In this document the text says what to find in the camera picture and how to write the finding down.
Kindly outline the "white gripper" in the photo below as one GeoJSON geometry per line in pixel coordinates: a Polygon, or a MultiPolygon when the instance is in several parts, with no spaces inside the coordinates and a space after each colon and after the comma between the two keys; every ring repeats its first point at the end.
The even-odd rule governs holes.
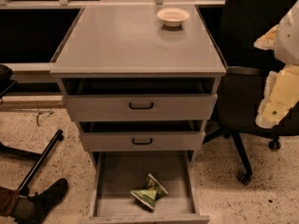
{"type": "Polygon", "coordinates": [[[278,125],[299,102],[299,0],[278,25],[259,37],[257,49],[273,50],[277,60],[287,64],[278,73],[271,71],[266,79],[264,98],[255,123],[265,129],[278,125]]]}

